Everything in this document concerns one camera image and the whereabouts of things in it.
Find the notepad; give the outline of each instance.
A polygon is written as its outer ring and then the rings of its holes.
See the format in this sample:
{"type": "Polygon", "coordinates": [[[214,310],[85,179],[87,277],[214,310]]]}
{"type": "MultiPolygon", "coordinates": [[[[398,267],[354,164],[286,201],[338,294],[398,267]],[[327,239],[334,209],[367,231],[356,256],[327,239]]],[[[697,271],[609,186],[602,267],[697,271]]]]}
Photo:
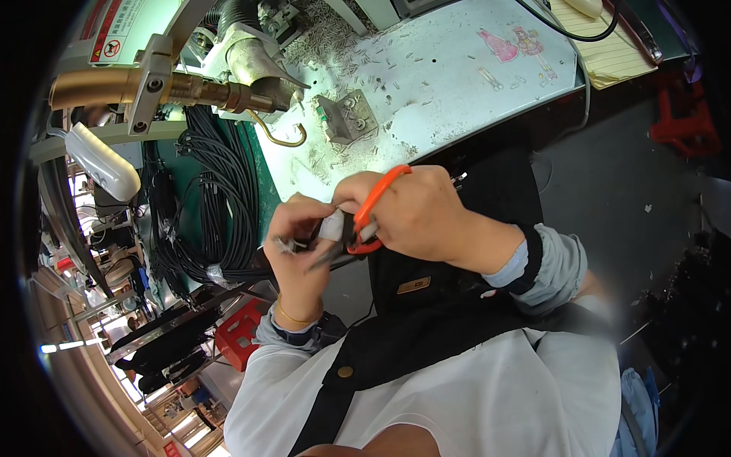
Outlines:
{"type": "MultiPolygon", "coordinates": [[[[590,18],[564,0],[551,0],[550,4],[561,25],[576,35],[598,35],[612,22],[612,13],[606,9],[602,10],[601,18],[590,18]]],[[[604,89],[657,69],[645,60],[621,24],[617,24],[609,37],[591,43],[577,41],[576,47],[586,63],[591,85],[596,89],[604,89]]]]}

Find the scissors handle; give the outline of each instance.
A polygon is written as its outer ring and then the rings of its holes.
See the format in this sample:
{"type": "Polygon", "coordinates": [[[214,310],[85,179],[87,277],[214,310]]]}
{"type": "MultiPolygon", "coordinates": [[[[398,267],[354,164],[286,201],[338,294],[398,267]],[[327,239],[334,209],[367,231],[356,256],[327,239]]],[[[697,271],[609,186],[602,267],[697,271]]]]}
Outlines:
{"type": "Polygon", "coordinates": [[[388,173],[383,175],[383,178],[379,179],[371,190],[371,193],[368,194],[368,198],[365,199],[363,205],[360,207],[358,212],[355,213],[355,216],[353,216],[353,222],[355,223],[353,230],[355,230],[356,233],[360,233],[360,229],[371,223],[371,211],[373,211],[378,200],[380,200],[384,192],[386,192],[388,186],[390,186],[391,183],[393,183],[399,176],[408,175],[411,172],[412,169],[410,166],[397,165],[394,168],[391,168],[388,173]]]}
{"type": "Polygon", "coordinates": [[[360,207],[358,212],[353,216],[353,231],[356,234],[355,244],[348,246],[348,252],[350,254],[369,254],[379,247],[383,246],[380,240],[375,240],[373,243],[363,244],[363,240],[360,238],[360,231],[371,223],[371,211],[373,210],[378,200],[383,196],[388,186],[393,183],[396,178],[401,175],[408,175],[412,172],[412,169],[408,165],[398,165],[388,171],[371,190],[368,194],[368,198],[365,199],[363,205],[360,207]]]}

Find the apron strap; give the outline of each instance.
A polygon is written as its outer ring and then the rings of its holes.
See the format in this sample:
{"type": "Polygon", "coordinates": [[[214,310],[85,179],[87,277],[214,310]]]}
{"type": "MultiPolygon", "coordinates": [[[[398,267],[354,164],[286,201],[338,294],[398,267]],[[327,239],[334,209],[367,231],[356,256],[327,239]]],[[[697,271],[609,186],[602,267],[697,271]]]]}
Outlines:
{"type": "Polygon", "coordinates": [[[509,295],[399,317],[374,317],[345,336],[289,457],[335,442],[356,391],[393,381],[519,328],[612,334],[606,322],[574,303],[534,317],[520,313],[509,295]]]}

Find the right hand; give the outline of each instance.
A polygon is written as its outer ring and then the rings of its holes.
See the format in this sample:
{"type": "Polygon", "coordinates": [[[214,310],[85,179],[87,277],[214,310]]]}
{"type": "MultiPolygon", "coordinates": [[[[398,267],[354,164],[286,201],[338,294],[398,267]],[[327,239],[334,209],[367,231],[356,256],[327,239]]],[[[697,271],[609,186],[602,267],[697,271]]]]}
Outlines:
{"type": "MultiPolygon", "coordinates": [[[[345,178],[335,189],[333,204],[355,214],[382,176],[364,171],[345,178]]],[[[436,165],[418,165],[399,176],[371,212],[378,238],[388,249],[448,263],[458,263],[469,249],[474,216],[479,215],[462,206],[449,173],[436,165]]]]}

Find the wrist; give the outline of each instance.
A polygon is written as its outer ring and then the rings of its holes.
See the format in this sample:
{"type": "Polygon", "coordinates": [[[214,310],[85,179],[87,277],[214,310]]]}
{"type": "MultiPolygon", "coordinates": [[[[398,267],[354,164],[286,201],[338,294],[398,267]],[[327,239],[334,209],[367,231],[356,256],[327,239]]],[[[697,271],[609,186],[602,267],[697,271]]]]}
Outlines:
{"type": "Polygon", "coordinates": [[[280,293],[274,309],[274,319],[289,331],[301,330],[322,317],[322,299],[307,298],[295,293],[280,293]]]}
{"type": "Polygon", "coordinates": [[[460,226],[461,246],[447,263],[475,273],[497,273],[526,239],[519,228],[472,211],[467,211],[460,226]]]}

